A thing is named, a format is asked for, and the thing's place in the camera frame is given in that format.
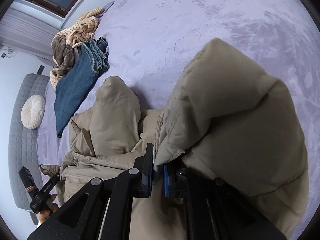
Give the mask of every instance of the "blue jeans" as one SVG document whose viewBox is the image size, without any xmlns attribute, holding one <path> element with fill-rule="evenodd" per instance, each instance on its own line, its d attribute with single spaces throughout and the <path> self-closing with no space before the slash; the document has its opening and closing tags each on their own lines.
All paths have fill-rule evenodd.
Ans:
<svg viewBox="0 0 320 240">
<path fill-rule="evenodd" d="M 61 137 L 98 77 L 109 69 L 108 42 L 103 38 L 82 43 L 82 55 L 75 66 L 57 84 L 54 112 L 57 136 Z"/>
</svg>

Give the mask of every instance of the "black bracket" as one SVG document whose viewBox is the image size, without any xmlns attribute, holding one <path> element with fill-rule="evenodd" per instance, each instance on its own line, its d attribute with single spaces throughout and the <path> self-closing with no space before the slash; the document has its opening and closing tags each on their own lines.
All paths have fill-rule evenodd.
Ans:
<svg viewBox="0 0 320 240">
<path fill-rule="evenodd" d="M 39 190 L 30 171 L 23 166 L 19 171 L 20 178 L 23 182 L 26 191 L 31 197 L 30 208 L 34 213 L 39 213 L 41 210 L 51 210 L 52 202 L 50 201 L 50 191 L 60 181 L 60 174 L 57 172 L 48 182 Z"/>
<path fill-rule="evenodd" d="M 199 178 L 182 161 L 164 166 L 169 198 L 183 198 L 188 240 L 286 240 L 238 190 L 222 179 Z"/>
<path fill-rule="evenodd" d="M 118 177 L 91 179 L 28 240 L 128 240 L 132 199 L 151 196 L 153 145 Z"/>
</svg>

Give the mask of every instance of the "round cushion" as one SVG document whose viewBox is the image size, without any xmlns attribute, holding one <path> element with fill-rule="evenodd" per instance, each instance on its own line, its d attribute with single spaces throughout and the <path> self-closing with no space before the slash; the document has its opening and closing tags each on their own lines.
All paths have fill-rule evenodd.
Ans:
<svg viewBox="0 0 320 240">
<path fill-rule="evenodd" d="M 21 122 L 28 129 L 38 127 L 44 115 L 45 101 L 41 95 L 33 95 L 24 103 Z"/>
</svg>

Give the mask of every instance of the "gray quilted headboard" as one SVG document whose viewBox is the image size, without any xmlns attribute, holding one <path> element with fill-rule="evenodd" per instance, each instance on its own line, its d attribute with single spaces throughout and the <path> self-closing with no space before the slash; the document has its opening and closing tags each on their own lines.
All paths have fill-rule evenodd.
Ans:
<svg viewBox="0 0 320 240">
<path fill-rule="evenodd" d="M 30 197 L 18 175 L 25 166 L 35 179 L 38 187 L 42 186 L 36 150 L 37 129 L 27 129 L 21 122 L 21 110 L 27 99 L 33 95 L 44 96 L 49 77 L 37 74 L 25 76 L 14 104 L 9 133 L 9 178 L 14 202 L 18 208 L 30 211 Z"/>
</svg>

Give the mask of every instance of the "hand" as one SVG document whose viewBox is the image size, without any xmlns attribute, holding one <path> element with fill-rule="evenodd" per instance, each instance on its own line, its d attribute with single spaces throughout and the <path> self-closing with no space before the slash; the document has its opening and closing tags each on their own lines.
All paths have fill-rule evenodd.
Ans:
<svg viewBox="0 0 320 240">
<path fill-rule="evenodd" d="M 51 202 L 53 202 L 56 199 L 56 197 L 57 197 L 57 194 L 52 194 L 50 196 Z M 53 210 L 52 211 L 53 211 L 53 213 L 55 213 L 59 209 L 59 207 L 58 207 L 57 203 L 53 203 L 52 205 L 53 205 Z M 41 222 L 41 224 L 44 221 L 46 221 L 46 219 L 49 217 L 49 215 L 50 215 L 50 210 L 42 210 L 42 211 L 40 211 L 39 221 Z"/>
</svg>

